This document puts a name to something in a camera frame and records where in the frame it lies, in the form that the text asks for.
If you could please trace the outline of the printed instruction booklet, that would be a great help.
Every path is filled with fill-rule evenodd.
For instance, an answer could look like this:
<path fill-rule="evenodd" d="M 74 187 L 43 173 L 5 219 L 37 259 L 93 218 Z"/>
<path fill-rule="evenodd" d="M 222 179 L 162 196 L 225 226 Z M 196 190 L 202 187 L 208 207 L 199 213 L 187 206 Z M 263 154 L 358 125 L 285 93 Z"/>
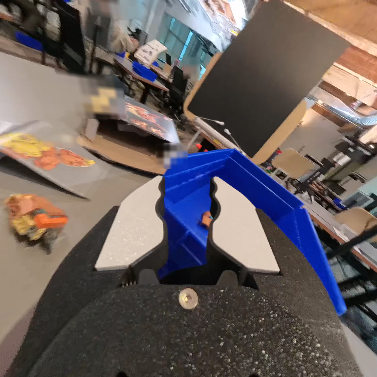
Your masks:
<path fill-rule="evenodd" d="M 44 121 L 15 125 L 1 122 L 1 155 L 35 172 L 76 196 L 89 199 L 93 187 L 106 179 L 108 164 L 77 142 L 77 134 Z"/>

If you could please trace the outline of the printed cardboard box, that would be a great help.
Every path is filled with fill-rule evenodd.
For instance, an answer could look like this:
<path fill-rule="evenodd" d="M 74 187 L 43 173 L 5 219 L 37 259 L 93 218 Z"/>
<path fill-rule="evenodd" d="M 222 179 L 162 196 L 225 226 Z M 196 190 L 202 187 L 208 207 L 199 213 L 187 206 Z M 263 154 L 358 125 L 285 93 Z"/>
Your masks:
<path fill-rule="evenodd" d="M 173 120 L 131 97 L 100 88 L 90 97 L 77 142 L 109 163 L 163 175 L 182 146 Z"/>

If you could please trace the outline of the white sign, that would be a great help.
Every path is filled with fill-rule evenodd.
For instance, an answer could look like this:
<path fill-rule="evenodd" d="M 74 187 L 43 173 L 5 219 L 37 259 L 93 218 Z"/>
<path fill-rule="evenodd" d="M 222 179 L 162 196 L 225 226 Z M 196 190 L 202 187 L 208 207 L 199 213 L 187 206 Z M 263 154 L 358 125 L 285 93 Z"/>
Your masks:
<path fill-rule="evenodd" d="M 138 63 L 145 67 L 150 67 L 158 56 L 166 51 L 167 47 L 154 39 L 140 46 L 134 53 L 134 57 Z"/>

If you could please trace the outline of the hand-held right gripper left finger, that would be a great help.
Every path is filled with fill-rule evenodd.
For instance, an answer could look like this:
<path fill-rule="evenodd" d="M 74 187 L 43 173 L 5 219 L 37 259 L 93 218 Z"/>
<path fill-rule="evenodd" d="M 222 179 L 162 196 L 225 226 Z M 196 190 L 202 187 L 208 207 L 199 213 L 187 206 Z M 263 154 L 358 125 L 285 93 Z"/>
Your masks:
<path fill-rule="evenodd" d="M 101 252 L 97 271 L 135 268 L 166 240 L 164 177 L 156 176 L 120 204 Z"/>

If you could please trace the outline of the black office chair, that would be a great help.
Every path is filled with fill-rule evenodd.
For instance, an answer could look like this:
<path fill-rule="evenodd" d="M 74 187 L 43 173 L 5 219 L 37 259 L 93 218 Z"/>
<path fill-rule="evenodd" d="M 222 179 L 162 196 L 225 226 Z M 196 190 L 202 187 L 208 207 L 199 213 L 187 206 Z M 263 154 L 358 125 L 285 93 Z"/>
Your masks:
<path fill-rule="evenodd" d="M 60 21 L 60 61 L 69 72 L 85 74 L 86 51 L 79 10 L 62 0 L 54 1 Z"/>

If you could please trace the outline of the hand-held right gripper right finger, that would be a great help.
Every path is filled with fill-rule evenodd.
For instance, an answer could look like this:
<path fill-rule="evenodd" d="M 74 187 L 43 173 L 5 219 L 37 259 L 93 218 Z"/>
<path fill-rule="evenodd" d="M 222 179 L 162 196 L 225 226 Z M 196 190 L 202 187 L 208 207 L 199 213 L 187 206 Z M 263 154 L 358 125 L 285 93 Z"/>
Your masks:
<path fill-rule="evenodd" d="M 278 274 L 280 267 L 256 207 L 220 177 L 211 179 L 210 241 L 226 257 L 251 272 Z"/>

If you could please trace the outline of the stack of blue plastic bins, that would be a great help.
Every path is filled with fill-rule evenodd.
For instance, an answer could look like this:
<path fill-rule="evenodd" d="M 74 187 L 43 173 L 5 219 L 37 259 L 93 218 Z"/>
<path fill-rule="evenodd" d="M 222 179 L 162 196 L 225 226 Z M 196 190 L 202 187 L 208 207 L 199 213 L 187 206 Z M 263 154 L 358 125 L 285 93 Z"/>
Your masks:
<path fill-rule="evenodd" d="M 270 217 L 302 252 L 322 281 L 338 315 L 346 304 L 304 203 L 240 152 L 190 154 L 164 175 L 164 218 L 169 255 L 159 275 L 206 263 L 208 231 L 199 225 L 210 209 L 210 179 L 220 177 Z"/>

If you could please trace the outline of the black board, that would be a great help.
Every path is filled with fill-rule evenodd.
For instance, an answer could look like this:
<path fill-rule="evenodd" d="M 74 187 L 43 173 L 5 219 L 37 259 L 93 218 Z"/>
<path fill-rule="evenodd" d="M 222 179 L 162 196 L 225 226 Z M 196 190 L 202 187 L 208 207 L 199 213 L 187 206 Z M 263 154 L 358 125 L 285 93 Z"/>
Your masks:
<path fill-rule="evenodd" d="M 285 3 L 263 3 L 207 66 L 187 110 L 224 122 L 253 158 L 349 46 Z"/>

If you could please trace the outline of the small blue bin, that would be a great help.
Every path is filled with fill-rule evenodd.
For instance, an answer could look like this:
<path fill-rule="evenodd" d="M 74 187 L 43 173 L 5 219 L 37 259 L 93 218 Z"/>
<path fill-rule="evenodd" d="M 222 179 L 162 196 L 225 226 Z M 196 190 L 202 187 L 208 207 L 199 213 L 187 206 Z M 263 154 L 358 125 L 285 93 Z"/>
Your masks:
<path fill-rule="evenodd" d="M 40 52 L 45 51 L 43 44 L 39 40 L 35 39 L 34 37 L 31 37 L 30 35 L 27 35 L 20 31 L 15 31 L 15 38 L 17 42 L 19 42 L 20 44 L 26 47 L 29 47 L 31 49 L 34 49 Z"/>
<path fill-rule="evenodd" d="M 138 63 L 137 61 L 132 62 L 132 68 L 137 75 L 150 82 L 154 82 L 157 78 L 156 73 L 154 73 L 150 68 Z"/>

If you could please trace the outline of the brown toy brick model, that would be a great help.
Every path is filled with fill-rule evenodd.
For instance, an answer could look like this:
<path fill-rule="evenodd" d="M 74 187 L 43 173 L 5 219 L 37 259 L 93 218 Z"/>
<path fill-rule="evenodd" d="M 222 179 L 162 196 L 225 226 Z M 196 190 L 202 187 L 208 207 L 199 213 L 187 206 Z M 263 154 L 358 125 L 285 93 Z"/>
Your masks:
<path fill-rule="evenodd" d="M 12 194 L 4 201 L 9 228 L 20 241 L 40 243 L 46 254 L 68 224 L 64 210 L 34 194 Z"/>

